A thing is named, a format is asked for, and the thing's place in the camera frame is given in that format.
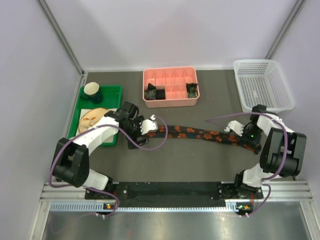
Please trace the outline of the black orange floral tie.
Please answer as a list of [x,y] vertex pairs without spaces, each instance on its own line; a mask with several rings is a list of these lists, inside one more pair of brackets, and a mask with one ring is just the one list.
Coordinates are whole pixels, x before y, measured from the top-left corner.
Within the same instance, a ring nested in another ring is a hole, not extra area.
[[169,139],[197,139],[230,146],[239,146],[258,154],[262,150],[260,143],[245,140],[242,136],[233,133],[205,130],[199,128],[168,125],[167,137]]

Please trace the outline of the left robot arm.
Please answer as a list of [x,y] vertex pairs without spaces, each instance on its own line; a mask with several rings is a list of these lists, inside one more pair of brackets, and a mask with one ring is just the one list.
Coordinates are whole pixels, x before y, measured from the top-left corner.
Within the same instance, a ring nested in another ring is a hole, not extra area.
[[138,138],[158,129],[152,115],[145,119],[139,115],[139,108],[124,102],[116,111],[108,111],[92,127],[77,136],[61,138],[55,149],[50,175],[76,188],[93,188],[102,198],[109,198],[114,191],[112,179],[90,169],[89,157],[105,140],[123,133],[128,139],[128,148],[134,149],[148,143],[147,139]]

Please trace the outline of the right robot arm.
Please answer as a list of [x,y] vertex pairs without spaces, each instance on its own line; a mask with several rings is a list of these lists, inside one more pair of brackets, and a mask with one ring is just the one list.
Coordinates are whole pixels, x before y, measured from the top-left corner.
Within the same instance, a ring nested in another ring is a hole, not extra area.
[[233,120],[227,127],[245,140],[259,143],[261,135],[267,136],[259,163],[236,175],[233,192],[239,198],[255,194],[263,183],[275,178],[295,177],[301,169],[307,137],[288,128],[277,113],[258,104],[252,108],[250,122],[246,125]]

